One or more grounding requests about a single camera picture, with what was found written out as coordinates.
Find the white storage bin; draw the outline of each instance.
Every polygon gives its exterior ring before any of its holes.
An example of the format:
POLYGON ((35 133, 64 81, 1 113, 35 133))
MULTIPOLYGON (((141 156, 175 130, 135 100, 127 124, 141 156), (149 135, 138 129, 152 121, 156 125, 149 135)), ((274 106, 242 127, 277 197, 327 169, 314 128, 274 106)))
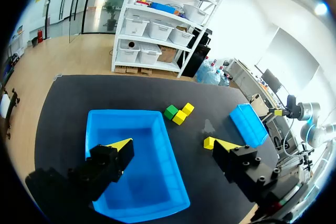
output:
POLYGON ((151 19, 149 24, 149 36, 152 39, 167 40, 174 27, 158 19, 151 19))
POLYGON ((136 15, 126 17, 126 35, 142 36, 149 19, 136 15))
POLYGON ((183 6, 183 10, 184 10, 184 15, 187 19, 199 25, 201 25, 203 21, 205 20, 205 18, 208 16, 207 13, 205 13, 204 11, 202 11, 201 9, 193 5, 185 4, 183 6))
POLYGON ((141 42, 140 49, 139 59, 141 64, 154 65, 162 54, 157 44, 141 42))
POLYGON ((121 39, 118 48, 117 61, 134 63, 139 51, 140 45, 138 42, 121 39), (133 48, 129 47, 129 42, 134 42, 133 48))
POLYGON ((169 34, 169 39, 177 44, 186 47, 192 37, 195 37, 195 35, 187 33, 185 31, 178 30, 175 28, 170 34, 169 34))

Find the black table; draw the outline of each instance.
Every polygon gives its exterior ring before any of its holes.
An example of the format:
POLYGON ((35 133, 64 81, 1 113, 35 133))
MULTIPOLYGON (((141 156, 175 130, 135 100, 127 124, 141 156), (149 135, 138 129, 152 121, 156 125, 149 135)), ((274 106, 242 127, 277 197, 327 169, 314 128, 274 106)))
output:
MULTIPOLYGON (((195 106, 178 126, 164 118, 189 208, 147 223, 238 223, 251 210, 236 184, 229 184, 203 139, 213 136, 244 145, 229 113, 248 101, 238 89, 186 81, 131 76, 63 76, 52 84, 36 134, 35 167, 67 169, 85 160, 88 112, 93 109, 164 111, 170 104, 195 106)), ((264 163, 275 167, 277 153, 268 138, 258 148, 264 163)))

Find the glass wall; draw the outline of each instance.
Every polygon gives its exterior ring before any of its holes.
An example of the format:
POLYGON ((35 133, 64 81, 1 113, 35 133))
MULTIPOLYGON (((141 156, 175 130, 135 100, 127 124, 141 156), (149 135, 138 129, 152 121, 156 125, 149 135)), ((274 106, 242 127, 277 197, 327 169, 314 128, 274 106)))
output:
POLYGON ((88 0, 84 33, 116 33, 124 0, 88 0))
POLYGON ((114 34, 123 1, 30 0, 15 31, 23 27, 23 45, 36 38, 39 30, 43 39, 67 37, 70 42, 81 33, 114 34))

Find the blue plastic bin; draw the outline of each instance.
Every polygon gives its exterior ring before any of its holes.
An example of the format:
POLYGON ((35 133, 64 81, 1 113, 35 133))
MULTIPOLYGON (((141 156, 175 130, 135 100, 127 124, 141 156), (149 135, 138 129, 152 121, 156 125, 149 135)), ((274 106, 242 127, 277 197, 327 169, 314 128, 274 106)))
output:
POLYGON ((97 144, 133 138, 134 158, 117 183, 111 183, 95 210, 134 223, 162 218, 190 205, 162 114, 146 110, 91 110, 85 157, 97 144))
POLYGON ((163 4, 159 4, 159 3, 152 3, 152 8, 157 9, 157 10, 162 10, 166 13, 172 13, 174 14, 175 8, 171 7, 171 6, 167 6, 167 5, 163 5, 163 4))
POLYGON ((255 148, 264 143, 268 134, 251 104, 239 104, 230 113, 230 117, 246 144, 255 148))

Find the potted plant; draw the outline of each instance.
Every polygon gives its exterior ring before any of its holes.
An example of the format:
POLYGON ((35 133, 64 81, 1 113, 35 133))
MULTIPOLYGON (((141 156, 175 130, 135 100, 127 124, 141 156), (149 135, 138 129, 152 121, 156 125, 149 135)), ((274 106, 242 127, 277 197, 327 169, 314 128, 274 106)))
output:
POLYGON ((121 8, 124 0, 106 0, 105 10, 111 14, 111 19, 107 20, 107 31, 113 31, 117 20, 114 19, 116 8, 121 8))

